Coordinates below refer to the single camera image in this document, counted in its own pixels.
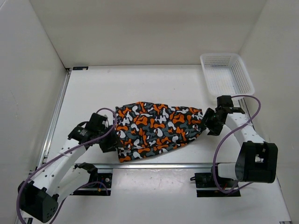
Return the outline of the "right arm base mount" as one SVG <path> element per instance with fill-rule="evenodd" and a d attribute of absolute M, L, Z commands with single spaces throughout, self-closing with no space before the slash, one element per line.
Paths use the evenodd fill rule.
<path fill-rule="evenodd" d="M 195 183 L 197 198 L 241 196 L 240 191 L 229 194 L 221 192 L 215 185 L 212 173 L 194 173 L 190 181 Z M 223 190 L 229 190 L 234 184 L 234 181 L 228 178 L 217 177 L 217 181 Z"/>

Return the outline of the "orange camouflage shorts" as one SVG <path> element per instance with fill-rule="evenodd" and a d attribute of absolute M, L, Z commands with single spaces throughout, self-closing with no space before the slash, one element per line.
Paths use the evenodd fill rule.
<path fill-rule="evenodd" d="M 195 141 L 203 132 L 199 108 L 136 102 L 116 107 L 120 163 L 159 156 Z"/>

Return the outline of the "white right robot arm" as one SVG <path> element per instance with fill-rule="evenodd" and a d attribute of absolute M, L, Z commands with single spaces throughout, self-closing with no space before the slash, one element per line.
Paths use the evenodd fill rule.
<path fill-rule="evenodd" d="M 208 135 L 218 136 L 224 126 L 230 129 L 217 146 L 210 174 L 210 182 L 214 186 L 223 185 L 227 179 L 237 182 L 273 183 L 276 178 L 278 147 L 274 143 L 266 142 L 250 126 L 250 122 L 257 116 L 255 113 L 246 119 L 245 111 L 235 107 L 233 97 L 222 95 L 217 97 L 217 107 L 208 108 L 202 126 L 208 129 Z M 217 163 L 217 155 L 224 141 L 233 135 L 241 149 L 236 162 Z"/>

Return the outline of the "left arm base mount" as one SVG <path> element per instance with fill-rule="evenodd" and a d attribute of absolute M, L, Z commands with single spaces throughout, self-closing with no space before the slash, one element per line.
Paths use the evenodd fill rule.
<path fill-rule="evenodd" d="M 94 177 L 91 177 L 86 186 L 73 192 L 74 196 L 111 196 L 113 180 L 112 169 L 99 169 Z"/>

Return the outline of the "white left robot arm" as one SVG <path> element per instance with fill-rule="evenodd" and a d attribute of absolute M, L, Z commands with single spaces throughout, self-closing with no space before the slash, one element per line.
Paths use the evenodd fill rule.
<path fill-rule="evenodd" d="M 33 171 L 19 185 L 16 212 L 21 224 L 27 223 L 23 214 L 43 224 L 53 223 L 66 198 L 79 189 L 96 185 L 108 190 L 105 180 L 98 178 L 95 165 L 75 162 L 93 145 L 107 151 L 119 143 L 115 132 L 117 116 L 115 112 L 112 114 L 114 121 L 111 125 L 108 118 L 98 112 L 93 113 L 88 121 L 76 125 L 56 157 Z"/>

